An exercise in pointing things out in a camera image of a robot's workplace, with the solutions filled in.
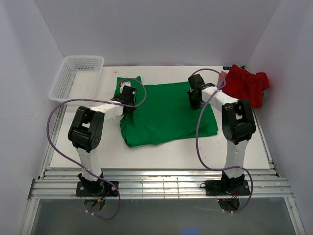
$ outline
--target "gray wall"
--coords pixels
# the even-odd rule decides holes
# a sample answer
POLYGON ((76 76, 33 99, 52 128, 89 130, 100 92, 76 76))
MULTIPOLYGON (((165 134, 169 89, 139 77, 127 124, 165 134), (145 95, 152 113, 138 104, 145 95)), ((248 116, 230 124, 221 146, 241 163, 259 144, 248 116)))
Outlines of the gray wall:
POLYGON ((313 234, 313 2, 279 5, 247 68, 268 74, 258 112, 275 166, 287 176, 307 234, 313 234))
POLYGON ((0 234, 16 235, 47 149, 47 92, 62 62, 32 0, 0 0, 0 234))
POLYGON ((63 55, 245 65, 280 0, 34 0, 63 55))

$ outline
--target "green fabric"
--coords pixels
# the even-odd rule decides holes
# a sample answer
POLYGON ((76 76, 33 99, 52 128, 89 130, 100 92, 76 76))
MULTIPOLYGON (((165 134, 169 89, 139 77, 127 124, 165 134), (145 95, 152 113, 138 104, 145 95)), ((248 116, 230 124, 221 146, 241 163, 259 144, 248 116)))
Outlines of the green fabric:
MULTIPOLYGON (((120 93, 118 77, 115 94, 120 93)), ((131 81, 137 88, 136 104, 142 101, 144 91, 140 84, 131 81)), ((199 110, 189 106, 188 82, 145 85, 147 98, 132 114, 126 114, 121 122, 121 132, 129 147, 145 144, 160 144, 172 140, 194 138, 200 115, 199 110)), ((202 117, 199 137, 216 135, 218 127, 210 105, 202 117)))

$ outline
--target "crumpled red fabric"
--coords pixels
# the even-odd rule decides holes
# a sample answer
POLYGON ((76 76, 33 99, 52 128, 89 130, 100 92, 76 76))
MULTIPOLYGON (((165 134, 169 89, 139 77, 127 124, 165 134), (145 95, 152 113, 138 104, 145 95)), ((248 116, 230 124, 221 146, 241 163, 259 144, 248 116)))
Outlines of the crumpled red fabric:
POLYGON ((269 80, 264 72, 249 73, 233 65, 226 75, 226 86, 222 91, 237 99, 248 99, 253 108, 262 107, 263 91, 269 88, 269 80))

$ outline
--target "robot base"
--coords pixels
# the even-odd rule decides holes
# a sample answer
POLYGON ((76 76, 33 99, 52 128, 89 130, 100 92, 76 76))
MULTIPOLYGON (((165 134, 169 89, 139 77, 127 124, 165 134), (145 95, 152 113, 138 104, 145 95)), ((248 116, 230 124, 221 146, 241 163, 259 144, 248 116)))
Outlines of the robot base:
MULTIPOLYGON (((207 180, 204 182, 205 186, 201 187, 205 189, 206 196, 225 196, 227 195, 227 189, 224 188, 222 182, 220 180, 207 180)), ((237 190, 239 191, 238 196, 249 196, 250 189, 248 185, 248 181, 244 180, 242 186, 238 186, 237 190)))
MULTIPOLYGON (((94 195, 94 194, 90 193, 88 191, 88 189, 83 186, 82 182, 79 181, 77 183, 77 188, 76 188, 76 194, 75 194, 76 197, 95 197, 95 196, 96 197, 102 197, 106 194, 108 194, 107 197, 116 197, 117 196, 116 189, 113 186, 109 185, 106 182, 101 182, 101 183, 103 183, 103 192, 99 195, 94 195)), ((113 183, 117 188, 119 188, 118 187, 118 185, 119 185, 118 181, 111 181, 111 183, 113 183)))

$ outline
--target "laundry basket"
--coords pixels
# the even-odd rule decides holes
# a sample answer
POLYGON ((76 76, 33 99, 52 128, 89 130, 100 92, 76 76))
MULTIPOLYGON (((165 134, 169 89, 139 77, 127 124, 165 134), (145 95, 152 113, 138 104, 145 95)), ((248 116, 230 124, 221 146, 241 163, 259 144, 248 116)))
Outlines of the laundry basket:
MULTIPOLYGON (((69 99, 93 99, 103 68, 101 56, 73 55, 64 58, 49 92, 49 99, 63 102, 69 99)), ((75 101, 68 105, 92 105, 75 101)))

